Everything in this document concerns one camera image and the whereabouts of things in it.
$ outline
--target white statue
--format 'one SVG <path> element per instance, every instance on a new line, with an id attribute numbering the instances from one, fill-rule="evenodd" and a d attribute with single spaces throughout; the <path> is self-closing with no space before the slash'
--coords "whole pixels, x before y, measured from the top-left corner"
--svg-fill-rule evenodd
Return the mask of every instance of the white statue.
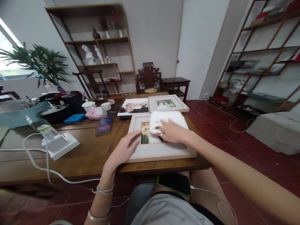
<path id="1" fill-rule="evenodd" d="M 85 51 L 85 60 L 87 61 L 88 65 L 94 65 L 96 62 L 94 62 L 95 57 L 93 57 L 93 54 L 90 52 L 90 49 L 86 45 L 82 45 L 81 48 Z"/>
<path id="2" fill-rule="evenodd" d="M 102 57 L 102 55 L 101 55 L 101 53 L 99 51 L 99 48 L 97 48 L 96 45 L 94 45 L 94 47 L 95 47 L 95 51 L 97 52 L 97 56 L 99 57 L 99 59 L 101 61 L 101 64 L 104 64 L 104 60 L 103 60 L 103 57 Z"/>

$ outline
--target wooden table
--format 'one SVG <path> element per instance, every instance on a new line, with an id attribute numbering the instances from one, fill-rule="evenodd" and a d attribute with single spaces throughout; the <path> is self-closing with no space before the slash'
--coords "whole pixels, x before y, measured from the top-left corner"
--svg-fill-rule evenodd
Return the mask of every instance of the wooden table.
<path id="1" fill-rule="evenodd" d="M 169 94 L 175 94 L 178 97 L 183 97 L 183 102 L 185 103 L 188 95 L 188 86 L 191 81 L 182 77 L 165 78 L 161 79 L 161 89 L 168 92 Z M 179 89 L 185 86 L 184 93 Z"/>
<path id="2" fill-rule="evenodd" d="M 168 95 L 168 93 L 147 93 L 138 96 L 127 96 L 126 98 L 145 98 L 157 95 Z M 112 106 L 111 110 L 118 111 L 124 100 L 124 97 L 115 98 L 116 104 Z M 190 130 L 201 136 L 189 118 L 186 115 L 184 116 Z M 90 119 L 73 124 L 53 125 L 60 133 L 70 132 L 80 142 L 80 145 L 56 161 L 50 159 L 50 168 L 73 181 L 99 178 L 107 158 L 118 145 L 120 139 L 128 133 L 129 125 L 130 120 L 120 121 L 115 116 L 111 134 L 102 136 L 94 135 L 95 122 Z M 1 148 L 22 148 L 22 141 L 32 133 L 35 133 L 35 131 L 29 126 L 10 130 Z M 29 138 L 26 146 L 28 148 L 41 148 L 41 139 L 42 136 L 33 136 Z M 38 166 L 46 167 L 44 152 L 31 151 L 31 154 Z M 126 176 L 126 179 L 123 180 L 130 181 L 131 186 L 135 186 L 139 183 L 155 181 L 155 175 L 158 173 L 200 170 L 211 166 L 206 159 L 197 155 L 196 158 L 189 159 L 127 163 L 118 167 L 117 174 Z M 51 180 L 62 183 L 61 179 L 53 173 L 51 173 Z M 33 167 L 25 151 L 0 151 L 0 188 L 41 198 L 48 198 L 60 191 L 59 188 L 57 189 L 48 183 L 45 171 Z"/>

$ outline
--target pink plastic bag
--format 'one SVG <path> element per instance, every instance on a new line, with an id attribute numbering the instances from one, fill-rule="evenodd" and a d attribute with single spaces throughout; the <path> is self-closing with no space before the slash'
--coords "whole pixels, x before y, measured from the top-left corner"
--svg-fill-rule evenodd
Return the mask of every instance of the pink plastic bag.
<path id="1" fill-rule="evenodd" d="M 85 116 L 89 119 L 100 119 L 101 116 L 107 116 L 107 112 L 100 106 L 97 108 L 92 108 L 85 114 Z"/>

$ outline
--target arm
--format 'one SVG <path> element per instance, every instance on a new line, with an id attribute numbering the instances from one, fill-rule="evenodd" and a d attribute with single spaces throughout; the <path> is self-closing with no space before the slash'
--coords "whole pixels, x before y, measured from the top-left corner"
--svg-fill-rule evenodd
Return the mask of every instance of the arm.
<path id="1" fill-rule="evenodd" d="M 130 141 L 137 135 L 139 135 L 141 131 L 135 131 L 132 133 L 129 133 L 125 137 L 123 137 L 118 146 L 115 148 L 115 150 L 112 152 L 112 154 L 107 159 L 102 175 L 101 180 L 99 182 L 98 189 L 99 190 L 109 190 L 114 185 L 115 180 L 115 173 L 116 169 L 119 165 L 122 163 L 125 163 L 131 154 L 133 153 L 135 147 L 138 145 L 138 140 L 134 142 L 131 146 L 129 146 Z M 92 203 L 90 213 L 93 217 L 96 218 L 105 218 L 102 221 L 92 221 L 89 217 L 85 220 L 85 225 L 98 225 L 98 224 L 108 224 L 110 216 L 110 210 L 112 205 L 112 192 L 113 190 L 106 192 L 110 195 L 105 195 L 102 193 L 97 193 L 95 195 L 94 201 Z"/>
<path id="2" fill-rule="evenodd" d="M 158 128 L 168 142 L 194 148 L 218 168 L 248 199 L 287 224 L 300 224 L 300 199 L 257 170 L 208 143 L 176 123 L 161 121 Z"/>

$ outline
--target woman's right hand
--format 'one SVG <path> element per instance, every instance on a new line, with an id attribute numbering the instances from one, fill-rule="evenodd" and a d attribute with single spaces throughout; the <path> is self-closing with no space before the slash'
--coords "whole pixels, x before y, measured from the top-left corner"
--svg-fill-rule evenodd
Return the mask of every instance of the woman's right hand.
<path id="1" fill-rule="evenodd" d="M 161 133 L 158 133 L 156 134 L 157 136 L 162 137 L 167 142 L 187 144 L 189 134 L 192 131 L 174 123 L 170 119 L 168 122 L 164 120 L 160 120 L 160 122 L 162 126 L 157 129 L 160 130 L 163 135 L 161 136 Z"/>

